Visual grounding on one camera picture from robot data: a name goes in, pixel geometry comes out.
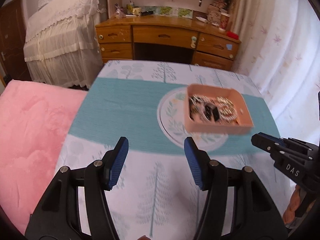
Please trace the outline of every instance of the cup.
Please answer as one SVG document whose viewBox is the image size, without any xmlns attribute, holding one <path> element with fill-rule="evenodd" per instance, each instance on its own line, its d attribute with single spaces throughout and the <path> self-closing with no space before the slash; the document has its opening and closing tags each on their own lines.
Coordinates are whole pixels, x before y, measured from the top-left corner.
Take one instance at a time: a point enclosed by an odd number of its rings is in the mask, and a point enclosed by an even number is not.
<svg viewBox="0 0 320 240">
<path fill-rule="evenodd" d="M 227 29 L 229 19 L 230 19 L 230 14 L 221 13 L 219 30 L 225 31 Z"/>
</svg>

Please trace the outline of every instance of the curtain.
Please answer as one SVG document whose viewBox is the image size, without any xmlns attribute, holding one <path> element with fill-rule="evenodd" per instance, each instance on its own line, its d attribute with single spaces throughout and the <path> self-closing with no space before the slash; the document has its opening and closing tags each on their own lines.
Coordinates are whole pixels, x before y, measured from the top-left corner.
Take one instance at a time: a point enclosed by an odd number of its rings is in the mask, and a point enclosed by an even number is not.
<svg viewBox="0 0 320 240">
<path fill-rule="evenodd" d="M 34 82 L 90 88 L 103 62 L 95 25 L 100 13 L 58 21 L 27 41 L 23 51 Z"/>
<path fill-rule="evenodd" d="M 234 71 L 263 95 L 282 137 L 319 144 L 320 22 L 308 0 L 240 0 Z"/>
</svg>

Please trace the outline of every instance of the jewelry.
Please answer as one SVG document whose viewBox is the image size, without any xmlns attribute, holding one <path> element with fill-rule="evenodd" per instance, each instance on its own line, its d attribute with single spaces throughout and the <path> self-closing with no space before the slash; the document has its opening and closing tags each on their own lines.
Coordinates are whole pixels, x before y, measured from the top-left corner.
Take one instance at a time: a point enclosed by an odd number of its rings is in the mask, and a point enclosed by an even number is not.
<svg viewBox="0 0 320 240">
<path fill-rule="evenodd" d="M 228 98 L 225 98 L 225 97 L 217 97 L 217 101 L 218 101 L 220 104 L 224 104 L 224 105 L 228 105 L 228 106 L 233 106 L 233 103 L 232 103 Z"/>
<path fill-rule="evenodd" d="M 237 112 L 233 103 L 225 97 L 217 97 L 217 101 L 221 118 L 228 123 L 234 122 L 237 118 Z"/>
<path fill-rule="evenodd" d="M 217 106 L 211 102 L 206 102 L 200 105 L 199 116 L 203 122 L 210 122 L 212 116 L 215 122 L 220 119 Z"/>
<path fill-rule="evenodd" d="M 193 95 L 190 97 L 191 100 L 193 102 L 196 102 L 196 103 L 205 103 L 205 102 L 210 102 L 209 98 L 206 97 L 206 96 L 201 96 L 201 95 Z"/>
<path fill-rule="evenodd" d="M 190 108 L 190 112 L 192 114 L 197 114 L 199 112 L 198 107 L 196 106 L 196 107 Z"/>
</svg>

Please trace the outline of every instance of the floral plate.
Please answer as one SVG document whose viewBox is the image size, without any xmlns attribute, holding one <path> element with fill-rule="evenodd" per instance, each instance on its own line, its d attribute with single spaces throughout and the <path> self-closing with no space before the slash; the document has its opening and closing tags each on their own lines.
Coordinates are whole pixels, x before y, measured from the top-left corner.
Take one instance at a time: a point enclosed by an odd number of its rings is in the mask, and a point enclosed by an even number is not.
<svg viewBox="0 0 320 240">
<path fill-rule="evenodd" d="M 228 139 L 227 134 L 188 133 L 184 127 L 184 99 L 186 88 L 177 88 L 160 100 L 157 118 L 162 132 L 175 145 L 183 148 L 184 139 L 192 136 L 198 148 L 213 151 L 221 147 Z"/>
</svg>

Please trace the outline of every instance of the floral curtain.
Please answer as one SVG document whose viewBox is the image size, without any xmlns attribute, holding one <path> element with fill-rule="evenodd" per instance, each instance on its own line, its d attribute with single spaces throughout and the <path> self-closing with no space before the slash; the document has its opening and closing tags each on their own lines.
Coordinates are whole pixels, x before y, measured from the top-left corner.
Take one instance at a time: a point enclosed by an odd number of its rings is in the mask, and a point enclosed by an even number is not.
<svg viewBox="0 0 320 240">
<path fill-rule="evenodd" d="M 282 137 L 319 143 L 320 21 L 308 0 L 240 0 L 236 73 L 249 76 Z"/>
</svg>

